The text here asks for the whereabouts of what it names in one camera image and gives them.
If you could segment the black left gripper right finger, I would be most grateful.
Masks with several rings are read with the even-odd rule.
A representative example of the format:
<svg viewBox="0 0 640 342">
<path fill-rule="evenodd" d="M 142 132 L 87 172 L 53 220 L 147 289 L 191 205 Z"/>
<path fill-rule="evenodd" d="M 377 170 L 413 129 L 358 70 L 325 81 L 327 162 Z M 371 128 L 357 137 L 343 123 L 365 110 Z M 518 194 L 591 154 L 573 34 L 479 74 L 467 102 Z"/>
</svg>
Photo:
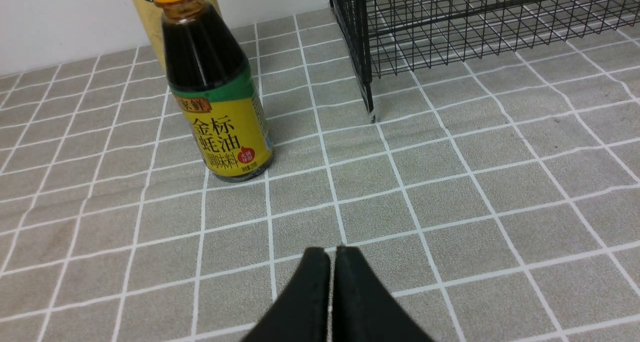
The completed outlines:
<svg viewBox="0 0 640 342">
<path fill-rule="evenodd" d="M 334 260 L 334 342 L 432 342 L 387 291 L 364 254 L 339 246 Z"/>
</svg>

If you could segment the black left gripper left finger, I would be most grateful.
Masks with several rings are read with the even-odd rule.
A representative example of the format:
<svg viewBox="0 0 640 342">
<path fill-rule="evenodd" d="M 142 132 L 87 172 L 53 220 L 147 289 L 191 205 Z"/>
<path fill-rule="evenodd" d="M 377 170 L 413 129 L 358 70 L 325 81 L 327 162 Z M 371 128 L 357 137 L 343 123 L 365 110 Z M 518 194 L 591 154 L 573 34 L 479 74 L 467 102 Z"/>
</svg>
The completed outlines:
<svg viewBox="0 0 640 342">
<path fill-rule="evenodd" d="M 325 342 L 330 269 L 324 249 L 308 247 L 286 287 L 243 342 Z"/>
</svg>

